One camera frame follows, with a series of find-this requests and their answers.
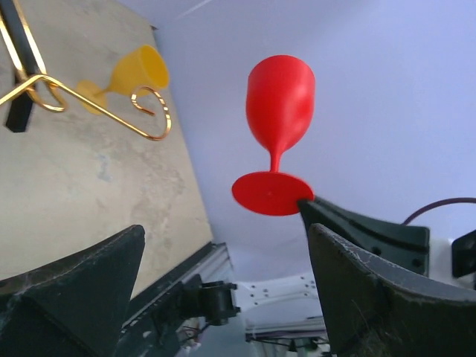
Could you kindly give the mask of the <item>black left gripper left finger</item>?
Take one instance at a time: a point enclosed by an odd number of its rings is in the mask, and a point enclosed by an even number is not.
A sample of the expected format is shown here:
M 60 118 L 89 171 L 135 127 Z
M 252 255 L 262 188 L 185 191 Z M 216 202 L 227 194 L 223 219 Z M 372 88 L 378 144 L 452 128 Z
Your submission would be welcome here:
M 2 356 L 113 356 L 144 252 L 132 225 L 1 281 Z

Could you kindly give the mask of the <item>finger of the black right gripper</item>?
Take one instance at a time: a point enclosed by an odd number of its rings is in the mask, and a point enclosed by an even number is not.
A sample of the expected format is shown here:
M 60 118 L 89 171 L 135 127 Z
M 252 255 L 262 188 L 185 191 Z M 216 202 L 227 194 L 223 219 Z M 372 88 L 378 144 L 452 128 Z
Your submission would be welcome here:
M 306 230 L 321 224 L 354 245 L 417 274 L 429 273 L 430 229 L 374 219 L 315 197 L 297 203 Z

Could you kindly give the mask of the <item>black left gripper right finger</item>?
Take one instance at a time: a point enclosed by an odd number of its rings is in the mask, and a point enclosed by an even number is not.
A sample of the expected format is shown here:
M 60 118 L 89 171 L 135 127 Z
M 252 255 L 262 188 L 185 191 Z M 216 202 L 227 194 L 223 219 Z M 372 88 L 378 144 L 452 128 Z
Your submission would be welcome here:
M 474 356 L 475 292 L 413 273 L 325 228 L 309 256 L 335 356 Z

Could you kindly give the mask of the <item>red plastic wine glass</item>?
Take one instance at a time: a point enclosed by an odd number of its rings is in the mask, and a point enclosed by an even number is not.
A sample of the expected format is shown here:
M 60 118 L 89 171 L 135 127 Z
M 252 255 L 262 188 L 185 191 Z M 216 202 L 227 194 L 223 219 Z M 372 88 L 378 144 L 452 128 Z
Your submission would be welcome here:
M 243 175 L 232 185 L 234 199 L 244 208 L 289 216 L 299 211 L 299 200 L 313 198 L 304 180 L 280 171 L 280 160 L 306 134 L 314 108 L 315 75 L 303 60 L 275 55 L 251 70 L 245 114 L 251 134 L 269 153 L 270 168 Z

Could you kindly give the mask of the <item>yellow plastic wine glass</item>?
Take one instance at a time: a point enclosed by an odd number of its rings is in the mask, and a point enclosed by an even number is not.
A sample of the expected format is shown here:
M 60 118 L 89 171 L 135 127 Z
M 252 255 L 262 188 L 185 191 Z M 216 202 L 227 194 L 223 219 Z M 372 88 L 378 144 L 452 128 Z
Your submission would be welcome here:
M 151 45 L 143 45 L 118 61 L 105 89 L 82 80 L 77 84 L 77 92 L 105 109 L 108 92 L 130 97 L 138 87 L 147 86 L 157 91 L 166 88 L 169 81 L 166 62 L 159 52 Z

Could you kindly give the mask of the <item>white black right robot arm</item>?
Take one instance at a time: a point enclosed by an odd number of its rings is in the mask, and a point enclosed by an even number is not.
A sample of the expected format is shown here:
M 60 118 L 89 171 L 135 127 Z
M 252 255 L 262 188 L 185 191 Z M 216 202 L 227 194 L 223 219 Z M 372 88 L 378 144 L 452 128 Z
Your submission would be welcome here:
M 447 205 L 473 204 L 475 199 L 457 197 L 432 202 L 404 222 L 389 222 L 343 209 L 320 197 L 293 203 L 284 216 L 299 214 L 306 230 L 321 224 L 352 244 L 415 274 L 462 287 L 462 278 L 475 273 L 475 233 L 457 239 L 433 239 L 429 228 L 414 226 L 419 216 Z M 242 310 L 288 300 L 316 299 L 311 273 L 274 280 L 239 284 L 237 301 Z

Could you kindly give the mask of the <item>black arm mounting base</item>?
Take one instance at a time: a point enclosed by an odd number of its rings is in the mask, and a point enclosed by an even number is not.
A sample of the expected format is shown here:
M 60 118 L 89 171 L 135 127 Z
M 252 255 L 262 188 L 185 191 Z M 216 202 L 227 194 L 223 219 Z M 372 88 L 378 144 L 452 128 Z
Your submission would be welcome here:
M 237 284 L 187 282 L 153 285 L 129 303 L 116 356 L 175 356 L 208 327 L 226 325 L 241 313 L 234 303 Z

